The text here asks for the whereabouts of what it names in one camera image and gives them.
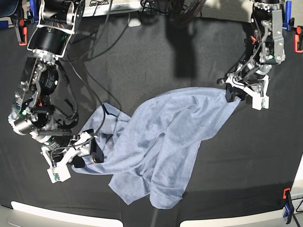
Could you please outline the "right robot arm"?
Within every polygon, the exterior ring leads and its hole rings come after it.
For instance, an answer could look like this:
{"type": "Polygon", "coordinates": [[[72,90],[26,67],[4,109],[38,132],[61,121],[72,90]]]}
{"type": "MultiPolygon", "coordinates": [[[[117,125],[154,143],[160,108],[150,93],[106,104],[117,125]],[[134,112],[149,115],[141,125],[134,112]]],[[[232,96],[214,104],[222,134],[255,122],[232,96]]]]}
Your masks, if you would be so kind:
{"type": "Polygon", "coordinates": [[[84,157],[102,163],[92,129],[74,135],[79,120],[78,104],[66,71],[60,63],[79,26],[85,9],[83,0],[43,0],[38,24],[27,41],[27,58],[15,91],[8,121],[19,135],[31,135],[42,144],[51,167],[59,162],[75,168],[85,166],[84,157]]]}

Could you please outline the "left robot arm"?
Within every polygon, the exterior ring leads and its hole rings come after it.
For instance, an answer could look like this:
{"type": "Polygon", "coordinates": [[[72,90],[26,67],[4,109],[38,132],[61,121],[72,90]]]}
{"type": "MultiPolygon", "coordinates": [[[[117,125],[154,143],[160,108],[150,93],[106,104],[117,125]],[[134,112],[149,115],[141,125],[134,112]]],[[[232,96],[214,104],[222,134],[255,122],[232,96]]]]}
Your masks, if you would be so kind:
{"type": "Polygon", "coordinates": [[[250,97],[252,108],[269,108],[268,73],[274,65],[285,60],[283,4],[283,0],[252,1],[252,55],[237,63],[234,71],[227,73],[219,82],[226,86],[225,98],[228,103],[235,101],[236,97],[242,100],[250,97]]]}

